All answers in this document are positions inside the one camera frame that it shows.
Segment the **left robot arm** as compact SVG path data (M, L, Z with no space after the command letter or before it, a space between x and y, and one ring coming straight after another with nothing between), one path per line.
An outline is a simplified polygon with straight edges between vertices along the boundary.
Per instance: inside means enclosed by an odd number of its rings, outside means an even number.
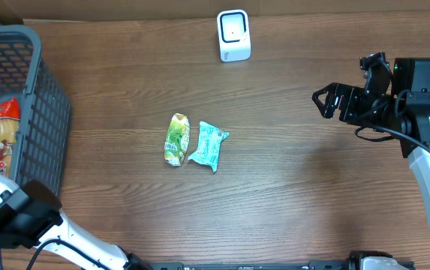
M20 187L0 175L0 269L2 249L34 248L31 269L42 250L59 255L82 269L149 269L133 253L101 241L75 224L59 198L39 181Z

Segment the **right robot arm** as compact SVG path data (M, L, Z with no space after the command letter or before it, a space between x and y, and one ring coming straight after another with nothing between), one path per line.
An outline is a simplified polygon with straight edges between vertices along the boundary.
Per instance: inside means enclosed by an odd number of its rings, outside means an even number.
M325 119L339 119L379 132L379 141L398 140L422 195L430 229L430 58L396 58L384 52L359 60L365 85L332 82L312 100Z

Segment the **mint green wipes packet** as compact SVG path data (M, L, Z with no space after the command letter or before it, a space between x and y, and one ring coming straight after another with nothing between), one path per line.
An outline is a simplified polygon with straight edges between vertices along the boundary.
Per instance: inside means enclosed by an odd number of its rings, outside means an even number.
M200 121L197 149L188 157L189 161L211 167L215 173L218 170L221 144L229 135L216 126Z

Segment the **green yellow snack packet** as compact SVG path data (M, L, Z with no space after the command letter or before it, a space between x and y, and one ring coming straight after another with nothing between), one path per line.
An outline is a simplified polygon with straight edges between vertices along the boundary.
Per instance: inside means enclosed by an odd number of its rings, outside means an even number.
M190 142L190 131L188 117L175 113L171 118L164 144L164 158L169 165L173 167L182 165Z

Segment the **red spaghetti packet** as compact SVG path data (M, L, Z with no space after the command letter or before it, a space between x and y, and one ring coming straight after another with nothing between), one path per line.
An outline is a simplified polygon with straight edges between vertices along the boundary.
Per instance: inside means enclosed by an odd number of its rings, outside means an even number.
M0 103L0 175L8 178L11 170L11 161L15 137L20 125L20 104L13 97L11 100Z

